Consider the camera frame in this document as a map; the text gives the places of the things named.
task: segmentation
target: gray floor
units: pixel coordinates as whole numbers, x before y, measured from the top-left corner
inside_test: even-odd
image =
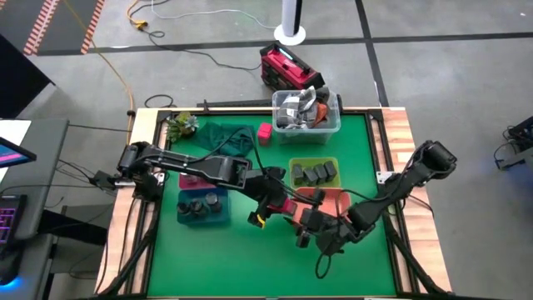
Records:
[[[266,25],[276,25],[280,2],[170,1],[156,10],[177,15],[236,8],[257,15]],[[374,37],[533,31],[533,3],[526,0],[373,0],[364,4]],[[95,34],[98,46],[150,44],[128,26],[123,16],[126,6],[107,1]],[[147,9],[138,17],[148,20],[151,30],[164,30],[164,43],[271,38],[271,31],[234,13],[159,20]],[[302,23],[312,38],[362,36],[352,0],[305,1]],[[416,142],[440,140],[459,158],[455,173],[428,187],[454,291],[532,299],[533,177],[522,166],[497,171],[492,153],[504,142],[501,132],[533,112],[533,39],[388,43],[375,48],[390,105],[407,107]],[[379,105],[364,44],[292,50],[324,74],[346,105]],[[259,63],[257,48],[208,52],[223,63],[248,68]],[[203,99],[271,95],[258,71],[219,68],[205,57],[188,53],[129,52],[107,57],[131,85],[138,107],[156,93],[171,94],[180,107]],[[72,123],[126,127],[127,97],[98,56],[32,57],[32,61],[59,89],[41,96],[23,117],[68,117]],[[71,128],[62,157],[112,172],[124,141],[122,133]],[[71,182],[61,176],[57,175],[58,181]],[[95,191],[54,189],[51,195],[54,201],[65,196],[69,205],[111,201]],[[52,298],[87,296],[94,285],[94,281],[59,279]]]

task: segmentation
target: green table surface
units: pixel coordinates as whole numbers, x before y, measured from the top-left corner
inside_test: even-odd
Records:
[[[207,121],[252,125],[270,123],[271,116],[210,116]],[[171,150],[201,156],[207,150],[189,141],[178,141]],[[347,115],[341,130],[327,145],[258,146],[265,167],[287,168],[291,158],[336,157],[341,184],[367,196],[376,194],[365,118]],[[253,151],[248,155],[257,167]],[[324,279],[315,276],[320,252],[314,239],[305,249],[296,247],[294,229],[280,215],[266,221],[264,229],[247,222],[257,202],[236,191],[229,192],[231,223],[224,227],[191,228],[177,222],[178,174],[170,172],[165,183],[161,216],[148,295],[172,297],[282,297],[282,296],[391,296],[394,281],[380,221],[358,244],[347,244],[344,254],[331,258]],[[352,202],[360,199],[351,196]],[[327,259],[322,260],[322,267]]]

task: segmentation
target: red cube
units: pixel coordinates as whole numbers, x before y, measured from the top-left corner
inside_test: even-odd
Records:
[[[262,123],[257,132],[257,139],[261,146],[268,146],[272,136],[272,125],[269,123]]]

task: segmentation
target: monitor screen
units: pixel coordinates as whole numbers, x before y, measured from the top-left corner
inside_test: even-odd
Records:
[[[36,155],[0,137],[0,168],[34,161]]]

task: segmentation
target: clear plastic bin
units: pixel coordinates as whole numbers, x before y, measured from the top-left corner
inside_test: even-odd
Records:
[[[288,143],[313,143],[325,144],[331,138],[333,133],[341,129],[341,114],[339,113],[339,104],[334,92],[330,92],[330,98],[327,101],[329,110],[327,113],[327,125],[321,128],[310,129],[283,129],[276,124],[276,115],[280,106],[285,99],[290,96],[296,96],[300,91],[277,91],[272,95],[272,126],[276,131],[277,140],[281,144]]]

